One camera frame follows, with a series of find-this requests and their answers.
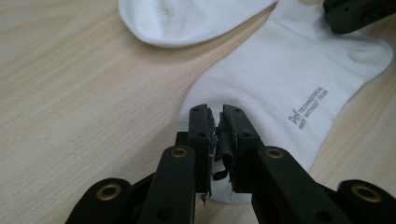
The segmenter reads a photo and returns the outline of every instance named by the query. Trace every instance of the white sock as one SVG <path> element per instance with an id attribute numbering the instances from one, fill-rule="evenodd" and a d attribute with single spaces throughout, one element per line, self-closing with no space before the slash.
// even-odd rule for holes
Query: white sock
<path id="1" fill-rule="evenodd" d="M 122 20 L 141 41 L 179 48 L 223 35 L 275 0 L 119 0 Z"/>
<path id="2" fill-rule="evenodd" d="M 392 56 L 387 43 L 359 32 L 333 34 L 322 6 L 280 0 L 263 27 L 193 84 L 179 130 L 188 130 L 195 105 L 207 104 L 215 119 L 224 104 L 234 105 L 265 145 L 285 148 L 308 170 L 341 108 Z M 215 162 L 214 170 L 222 169 Z M 250 201 L 228 181 L 212 181 L 212 199 Z"/>

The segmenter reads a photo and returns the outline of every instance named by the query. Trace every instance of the table surface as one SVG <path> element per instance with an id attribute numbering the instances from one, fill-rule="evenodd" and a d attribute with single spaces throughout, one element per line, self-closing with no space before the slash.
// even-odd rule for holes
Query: table surface
<path id="1" fill-rule="evenodd" d="M 64 223 L 92 184 L 134 183 L 174 144 L 191 84 L 265 23 L 182 49 L 136 39 L 117 1 L 0 5 L 0 223 Z M 396 49 L 396 15 L 363 29 Z M 310 174 L 396 195 L 396 60 L 345 105 Z M 195 223 L 257 223 L 249 204 L 196 203 Z"/>

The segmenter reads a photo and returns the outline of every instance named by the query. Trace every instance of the light wood surface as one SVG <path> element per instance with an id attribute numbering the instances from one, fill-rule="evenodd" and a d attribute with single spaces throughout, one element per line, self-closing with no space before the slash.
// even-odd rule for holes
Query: light wood surface
<path id="1" fill-rule="evenodd" d="M 64 223 L 97 181 L 154 172 L 191 84 L 271 10 L 204 44 L 160 49 L 128 31 L 114 0 L 1 1 L 0 223 Z M 393 15 L 364 32 L 396 48 L 395 24 Z M 345 105 L 310 174 L 396 196 L 395 112 L 393 59 Z M 195 223 L 257 219 L 249 204 L 197 201 Z"/>

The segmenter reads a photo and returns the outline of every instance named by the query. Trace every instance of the logo on sock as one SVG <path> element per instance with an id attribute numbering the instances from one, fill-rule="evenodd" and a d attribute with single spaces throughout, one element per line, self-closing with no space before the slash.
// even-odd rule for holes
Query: logo on sock
<path id="1" fill-rule="evenodd" d="M 293 116 L 289 117 L 289 120 L 302 130 L 312 113 L 318 108 L 319 103 L 329 93 L 323 87 L 317 87 L 312 94 L 308 97 L 305 103 L 298 109 L 293 109 Z"/>

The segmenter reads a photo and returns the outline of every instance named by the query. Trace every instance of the metal bolt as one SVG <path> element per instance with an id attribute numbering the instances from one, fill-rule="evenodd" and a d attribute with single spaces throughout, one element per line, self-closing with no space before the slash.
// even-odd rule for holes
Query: metal bolt
<path id="1" fill-rule="evenodd" d="M 171 155 L 175 158 L 182 158 L 187 155 L 187 150 L 184 148 L 175 148 L 171 151 Z"/>
<path id="2" fill-rule="evenodd" d="M 283 152 L 276 148 L 269 148 L 265 150 L 265 153 L 267 154 L 267 156 L 275 159 L 279 159 L 283 157 Z"/>
<path id="3" fill-rule="evenodd" d="M 116 198 L 121 193 L 121 187 L 118 184 L 107 184 L 96 191 L 96 198 L 101 201 L 108 201 Z"/>
<path id="4" fill-rule="evenodd" d="M 352 186 L 352 192 L 361 199 L 370 203 L 382 202 L 382 196 L 373 189 L 366 186 L 356 184 Z"/>

